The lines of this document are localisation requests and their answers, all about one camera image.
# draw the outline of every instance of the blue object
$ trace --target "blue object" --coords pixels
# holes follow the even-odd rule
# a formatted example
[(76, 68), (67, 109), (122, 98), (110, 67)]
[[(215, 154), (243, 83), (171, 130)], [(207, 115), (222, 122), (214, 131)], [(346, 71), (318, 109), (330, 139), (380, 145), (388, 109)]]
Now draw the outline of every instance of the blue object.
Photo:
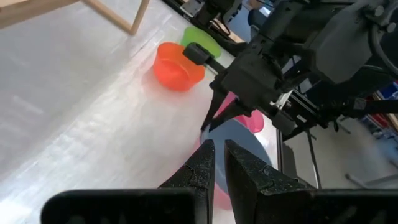
[(262, 144), (257, 140), (253, 133), (245, 128), (239, 121), (231, 119), (212, 130), (210, 133), (208, 130), (209, 127), (207, 127), (202, 133), (200, 143), (203, 143), (207, 139), (212, 139), (214, 142), (216, 152), (215, 182), (224, 192), (228, 193), (224, 165), (225, 140), (233, 140), (264, 162), (271, 164)]
[(381, 95), (384, 99), (390, 99), (394, 93), (398, 91), (398, 85), (392, 82), (389, 86), (380, 90)]
[(248, 24), (249, 10), (242, 7), (238, 14), (228, 23), (229, 29), (246, 42), (250, 42), (250, 26)]

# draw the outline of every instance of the orange bowl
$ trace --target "orange bowl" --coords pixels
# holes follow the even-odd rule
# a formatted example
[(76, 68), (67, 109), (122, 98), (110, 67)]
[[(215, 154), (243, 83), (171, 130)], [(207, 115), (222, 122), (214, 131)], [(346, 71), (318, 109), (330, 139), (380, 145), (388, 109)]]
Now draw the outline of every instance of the orange bowl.
[(183, 54), (184, 46), (165, 42), (157, 48), (154, 63), (155, 76), (165, 87), (187, 91), (205, 77), (205, 67), (195, 65)]

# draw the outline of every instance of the blue bowl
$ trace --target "blue bowl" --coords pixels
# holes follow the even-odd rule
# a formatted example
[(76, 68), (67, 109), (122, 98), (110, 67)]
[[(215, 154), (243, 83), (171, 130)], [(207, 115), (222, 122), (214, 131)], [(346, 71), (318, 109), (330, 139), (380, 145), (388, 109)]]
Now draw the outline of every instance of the blue bowl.
[(205, 140), (212, 139), (215, 145), (216, 152), (216, 170), (215, 182), (226, 193), (228, 187), (225, 179), (225, 162), (224, 162), (224, 142), (226, 140), (233, 140), (241, 147), (247, 149), (249, 152), (271, 165), (271, 161), (267, 155), (262, 144), (257, 140), (255, 135), (244, 127), (239, 121), (231, 119), (216, 129), (209, 132), (207, 127), (200, 137), (200, 144)]

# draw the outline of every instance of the plastic bowl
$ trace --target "plastic bowl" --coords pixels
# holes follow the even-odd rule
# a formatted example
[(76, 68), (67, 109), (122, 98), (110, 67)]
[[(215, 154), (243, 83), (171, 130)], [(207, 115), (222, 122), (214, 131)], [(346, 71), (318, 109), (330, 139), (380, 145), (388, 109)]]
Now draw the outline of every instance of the plastic bowl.
[[(220, 114), (233, 100), (235, 100), (235, 98), (235, 94), (229, 92), (223, 104), (218, 109), (216, 115)], [(235, 117), (234, 119), (243, 124), (243, 126), (247, 127), (252, 133), (258, 133), (264, 128), (264, 118), (259, 110), (253, 111), (251, 113), (251, 117), (241, 115)]]
[(154, 72), (158, 81), (175, 91), (187, 91), (205, 77), (205, 67), (183, 55), (184, 46), (165, 42), (157, 48)]
[(214, 56), (214, 58), (221, 56), (221, 47), (217, 44), (216, 40), (199, 28), (188, 27), (185, 29), (184, 36), (181, 40), (181, 45), (186, 47), (192, 42), (200, 44), (202, 47), (208, 50)]
[(249, 152), (271, 164), (269, 156), (257, 140), (257, 137), (244, 127), (240, 122), (231, 119), (211, 132), (207, 127), (200, 136), (200, 144), (207, 139), (212, 139), (215, 146), (216, 167), (215, 167), (215, 203), (223, 209), (231, 209), (231, 202), (228, 195), (228, 187), (225, 178), (225, 163), (224, 163), (224, 142), (226, 140), (233, 140)]

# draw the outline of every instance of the pink bowl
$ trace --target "pink bowl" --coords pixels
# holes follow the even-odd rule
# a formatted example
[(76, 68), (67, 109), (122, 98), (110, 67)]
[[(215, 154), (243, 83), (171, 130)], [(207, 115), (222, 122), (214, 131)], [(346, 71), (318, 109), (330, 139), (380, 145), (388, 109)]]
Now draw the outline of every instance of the pink bowl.
[[(194, 150), (193, 153), (200, 147), (200, 137), (197, 139), (194, 145)], [(218, 185), (217, 183), (214, 183), (214, 205), (217, 206), (218, 208), (221, 208), (223, 210), (232, 210), (232, 205), (231, 205), (231, 199), (229, 198), (229, 195), (225, 193)]]
[[(236, 96), (234, 93), (229, 92), (226, 96), (223, 104), (218, 109), (216, 116), (220, 114), (233, 100)], [(259, 110), (255, 110), (251, 113), (251, 117), (244, 115), (235, 117), (235, 120), (239, 121), (243, 126), (247, 127), (252, 133), (258, 133), (264, 128), (264, 118)]]

